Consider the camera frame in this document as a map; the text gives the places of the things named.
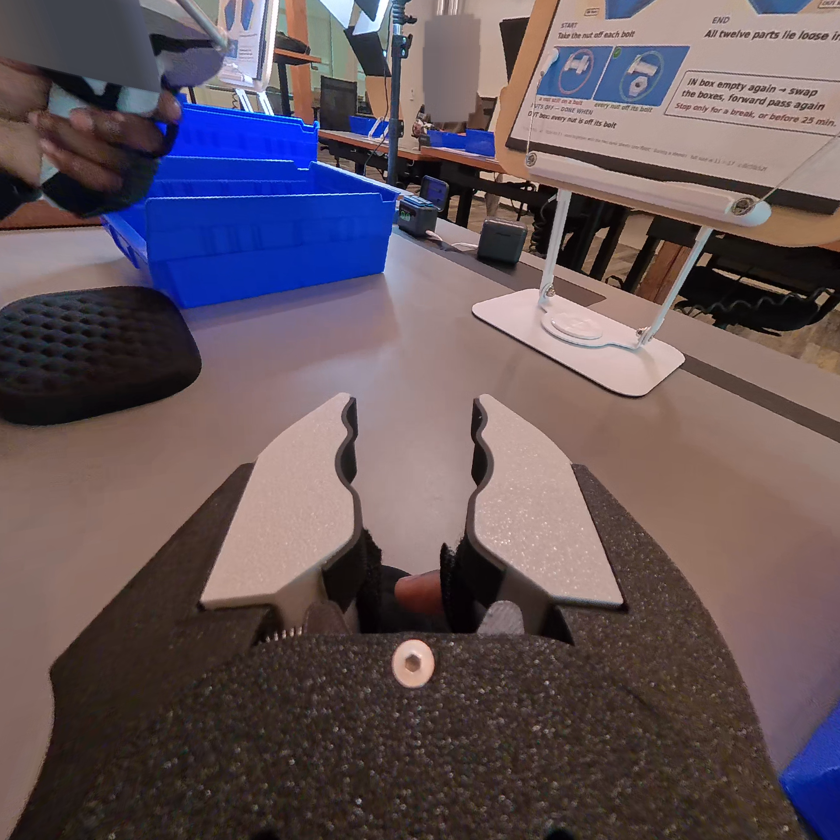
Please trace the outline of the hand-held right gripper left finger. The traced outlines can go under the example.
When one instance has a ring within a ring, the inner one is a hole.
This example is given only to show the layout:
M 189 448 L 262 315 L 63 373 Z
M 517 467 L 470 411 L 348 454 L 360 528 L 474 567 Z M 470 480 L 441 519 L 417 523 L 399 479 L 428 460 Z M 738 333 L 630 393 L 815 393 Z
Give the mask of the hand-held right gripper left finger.
M 381 561 L 353 488 L 358 410 L 337 394 L 258 456 L 201 595 L 207 610 L 266 606 L 281 628 L 336 605 L 350 628 L 375 628 Z

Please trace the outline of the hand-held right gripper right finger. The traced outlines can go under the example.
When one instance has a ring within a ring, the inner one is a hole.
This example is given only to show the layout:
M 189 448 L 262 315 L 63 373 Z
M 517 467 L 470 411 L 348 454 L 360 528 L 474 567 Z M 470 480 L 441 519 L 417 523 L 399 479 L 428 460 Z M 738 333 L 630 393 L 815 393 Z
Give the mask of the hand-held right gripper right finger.
M 570 458 L 489 394 L 472 406 L 465 533 L 450 561 L 450 624 L 515 605 L 525 628 L 566 628 L 564 607 L 627 609 Z

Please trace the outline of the large blue plastic bin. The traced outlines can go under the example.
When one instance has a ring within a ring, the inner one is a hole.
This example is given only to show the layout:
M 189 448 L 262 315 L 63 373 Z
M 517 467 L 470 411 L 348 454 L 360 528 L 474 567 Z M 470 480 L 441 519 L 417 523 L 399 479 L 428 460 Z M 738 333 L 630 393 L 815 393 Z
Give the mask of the large blue plastic bin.
M 400 195 L 319 162 L 177 155 L 101 225 L 148 286 L 200 308 L 382 273 Z

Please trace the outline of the person's left hand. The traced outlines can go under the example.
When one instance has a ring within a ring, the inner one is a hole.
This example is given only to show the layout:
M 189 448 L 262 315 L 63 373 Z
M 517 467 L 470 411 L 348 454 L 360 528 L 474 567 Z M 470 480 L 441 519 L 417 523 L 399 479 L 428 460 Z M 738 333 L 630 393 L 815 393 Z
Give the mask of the person's left hand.
M 115 193 L 130 167 L 165 153 L 159 123 L 178 125 L 181 103 L 161 94 L 150 117 L 86 107 L 49 113 L 49 80 L 34 66 L 1 59 L 1 172 L 39 184 L 47 161 L 96 192 Z

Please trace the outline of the black mesh cushion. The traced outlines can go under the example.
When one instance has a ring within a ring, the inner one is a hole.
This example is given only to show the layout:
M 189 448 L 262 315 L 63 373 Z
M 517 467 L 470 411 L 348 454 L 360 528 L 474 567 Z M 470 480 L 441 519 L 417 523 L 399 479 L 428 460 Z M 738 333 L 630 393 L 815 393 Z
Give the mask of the black mesh cushion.
M 68 290 L 1 311 L 1 416 L 49 426 L 158 402 L 203 367 L 178 307 L 145 287 Z

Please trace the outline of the printed poster banner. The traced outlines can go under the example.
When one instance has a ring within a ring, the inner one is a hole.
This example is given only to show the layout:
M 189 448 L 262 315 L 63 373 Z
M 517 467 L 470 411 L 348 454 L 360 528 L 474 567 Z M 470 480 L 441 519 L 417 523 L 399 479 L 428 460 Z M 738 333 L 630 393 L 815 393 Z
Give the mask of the printed poster banner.
M 229 48 L 217 79 L 230 87 L 264 92 L 270 82 L 279 1 L 220 1 L 217 23 Z

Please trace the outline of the black office chair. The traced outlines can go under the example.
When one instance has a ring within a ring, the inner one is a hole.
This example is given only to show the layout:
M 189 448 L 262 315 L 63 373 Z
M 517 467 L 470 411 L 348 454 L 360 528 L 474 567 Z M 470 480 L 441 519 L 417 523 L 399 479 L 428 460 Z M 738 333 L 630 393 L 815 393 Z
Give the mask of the black office chair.
M 350 132 L 350 118 L 356 116 L 357 107 L 357 81 L 320 76 L 320 130 Z

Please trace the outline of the small black box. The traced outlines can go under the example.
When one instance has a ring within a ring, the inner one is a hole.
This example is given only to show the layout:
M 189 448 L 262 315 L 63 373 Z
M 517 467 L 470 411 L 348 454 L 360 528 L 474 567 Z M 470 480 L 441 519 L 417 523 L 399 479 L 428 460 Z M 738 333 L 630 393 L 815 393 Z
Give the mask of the small black box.
M 476 258 L 493 266 L 515 266 L 528 234 L 527 226 L 520 222 L 487 217 L 479 233 Z

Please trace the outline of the small black device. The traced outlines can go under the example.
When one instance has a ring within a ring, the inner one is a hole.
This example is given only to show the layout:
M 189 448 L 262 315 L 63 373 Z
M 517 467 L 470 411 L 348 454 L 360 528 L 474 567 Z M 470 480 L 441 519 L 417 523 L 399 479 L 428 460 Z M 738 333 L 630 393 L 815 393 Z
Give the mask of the small black device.
M 408 193 L 396 204 L 395 224 L 414 238 L 434 238 L 437 220 L 438 207 L 421 196 Z

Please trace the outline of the studio light on stand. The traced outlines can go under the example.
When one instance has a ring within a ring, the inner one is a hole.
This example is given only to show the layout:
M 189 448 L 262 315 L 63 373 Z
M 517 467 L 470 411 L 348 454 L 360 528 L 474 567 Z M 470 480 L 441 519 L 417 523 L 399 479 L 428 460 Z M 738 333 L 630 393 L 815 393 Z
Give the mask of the studio light on stand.
M 407 1 L 354 1 L 345 34 L 365 76 L 365 92 L 374 117 L 388 123 L 386 181 L 399 186 L 398 144 L 404 134 L 401 110 L 402 64 L 413 37 L 406 26 L 417 22 L 406 14 Z

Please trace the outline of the row of blue bins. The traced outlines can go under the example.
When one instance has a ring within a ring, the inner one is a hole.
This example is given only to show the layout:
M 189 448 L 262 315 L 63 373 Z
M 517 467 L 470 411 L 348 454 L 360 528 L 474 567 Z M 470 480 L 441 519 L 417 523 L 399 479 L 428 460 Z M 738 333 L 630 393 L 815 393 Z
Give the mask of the row of blue bins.
M 350 132 L 369 140 L 386 139 L 388 123 L 365 115 L 349 116 Z M 420 145 L 435 149 L 463 151 L 468 154 L 494 158 L 496 156 L 495 134 L 488 130 L 468 129 L 465 133 L 453 133 L 437 129 L 428 129 L 417 138 Z

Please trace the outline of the sign on white stand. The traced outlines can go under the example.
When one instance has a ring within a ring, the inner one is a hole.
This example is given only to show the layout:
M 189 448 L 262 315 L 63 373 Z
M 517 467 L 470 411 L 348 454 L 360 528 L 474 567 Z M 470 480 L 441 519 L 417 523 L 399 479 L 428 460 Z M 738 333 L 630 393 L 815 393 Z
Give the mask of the sign on white stand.
M 606 390 L 641 397 L 684 355 L 655 338 L 714 231 L 838 241 L 839 2 L 535 2 L 501 93 L 497 160 L 555 186 L 538 290 L 478 320 Z M 551 291 L 572 194 L 694 224 L 646 328 Z

